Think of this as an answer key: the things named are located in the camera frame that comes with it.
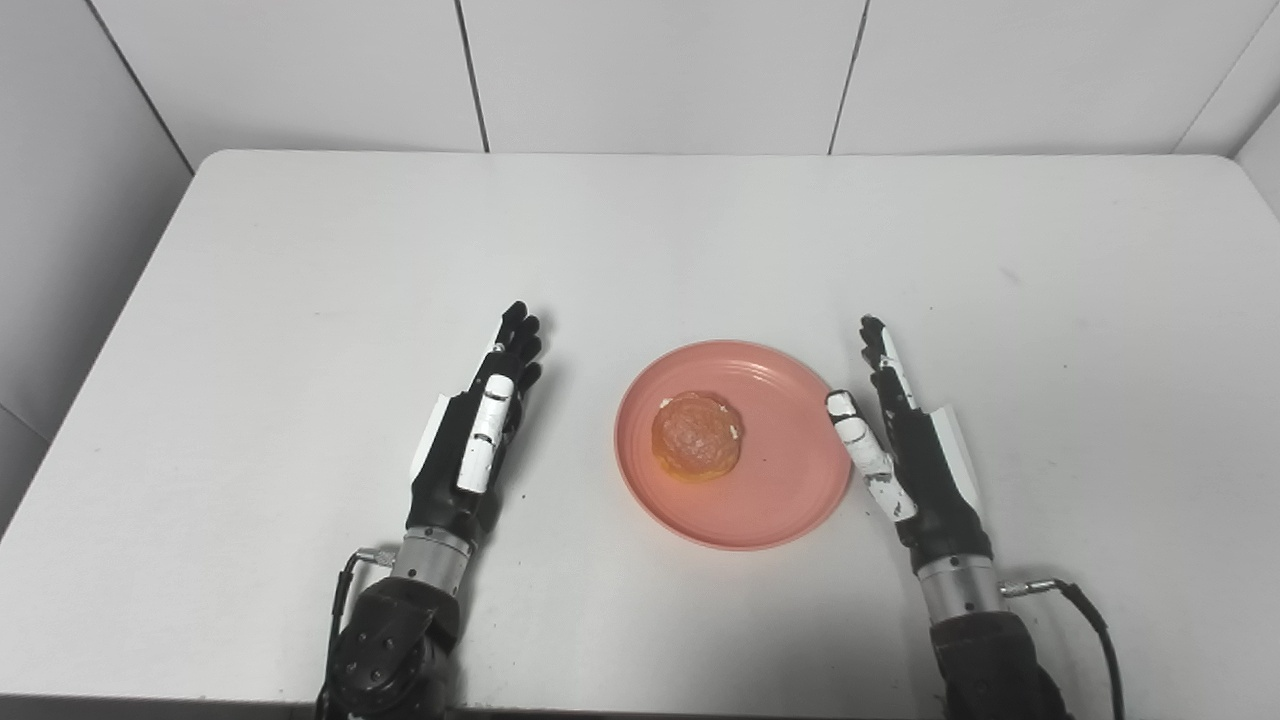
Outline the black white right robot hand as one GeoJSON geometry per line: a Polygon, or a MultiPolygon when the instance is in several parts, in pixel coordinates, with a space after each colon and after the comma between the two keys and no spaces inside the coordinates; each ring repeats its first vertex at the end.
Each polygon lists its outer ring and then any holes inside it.
{"type": "Polygon", "coordinates": [[[924,410],[910,386],[887,325],[860,320],[861,356],[879,402],[876,433],[846,389],[826,397],[826,413],[879,510],[908,548],[913,571],[951,556],[991,560],[977,483],[963,434],[948,407],[924,410]]]}

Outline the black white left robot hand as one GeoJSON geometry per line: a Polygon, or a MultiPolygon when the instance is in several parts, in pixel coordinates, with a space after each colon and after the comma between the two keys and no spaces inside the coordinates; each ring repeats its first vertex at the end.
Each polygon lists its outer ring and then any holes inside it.
{"type": "Polygon", "coordinates": [[[436,400],[415,464],[407,529],[447,532],[479,544],[497,523],[498,477],[529,391],[541,377],[540,320],[517,301],[502,315],[468,386],[436,400]]]}

